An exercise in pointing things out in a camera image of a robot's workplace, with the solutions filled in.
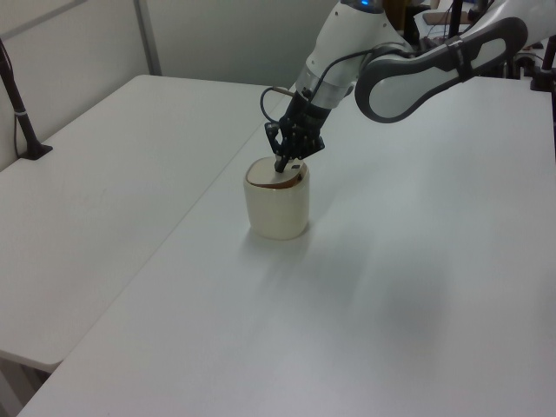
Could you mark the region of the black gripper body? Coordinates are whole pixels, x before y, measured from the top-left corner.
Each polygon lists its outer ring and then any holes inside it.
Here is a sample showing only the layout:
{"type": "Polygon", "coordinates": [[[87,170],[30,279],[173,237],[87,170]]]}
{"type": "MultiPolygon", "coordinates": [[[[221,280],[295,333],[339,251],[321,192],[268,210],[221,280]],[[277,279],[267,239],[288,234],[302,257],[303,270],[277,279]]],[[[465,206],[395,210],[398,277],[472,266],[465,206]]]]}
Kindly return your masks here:
{"type": "Polygon", "coordinates": [[[309,103],[298,92],[292,95],[286,113],[279,120],[272,119],[264,109],[263,115],[268,120],[264,129],[272,152],[287,160],[302,160],[323,150],[321,128],[330,112],[309,103]]]}

